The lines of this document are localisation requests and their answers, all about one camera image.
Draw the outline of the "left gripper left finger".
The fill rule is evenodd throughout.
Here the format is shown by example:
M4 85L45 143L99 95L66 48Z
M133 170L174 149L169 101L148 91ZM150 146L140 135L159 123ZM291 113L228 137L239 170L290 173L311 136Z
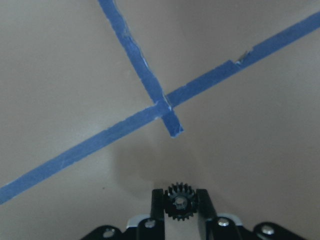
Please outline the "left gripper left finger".
M165 220L164 190L162 188L152 190L150 217L159 221Z

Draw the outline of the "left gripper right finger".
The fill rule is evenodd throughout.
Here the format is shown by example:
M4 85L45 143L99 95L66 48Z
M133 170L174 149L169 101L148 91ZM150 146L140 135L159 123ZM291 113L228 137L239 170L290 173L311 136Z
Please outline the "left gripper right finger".
M200 223L213 221L217 217L210 195L206 189L196 190L198 199L198 220Z

